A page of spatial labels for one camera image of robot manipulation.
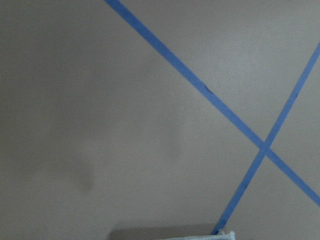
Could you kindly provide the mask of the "pink and grey towel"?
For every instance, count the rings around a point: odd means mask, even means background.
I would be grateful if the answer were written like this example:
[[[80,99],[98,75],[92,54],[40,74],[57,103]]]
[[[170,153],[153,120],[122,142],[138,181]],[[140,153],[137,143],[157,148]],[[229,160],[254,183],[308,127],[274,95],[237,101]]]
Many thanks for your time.
[[[201,236],[187,236],[184,240],[236,240],[235,233],[233,231],[229,233],[219,232],[214,235],[201,235]]]

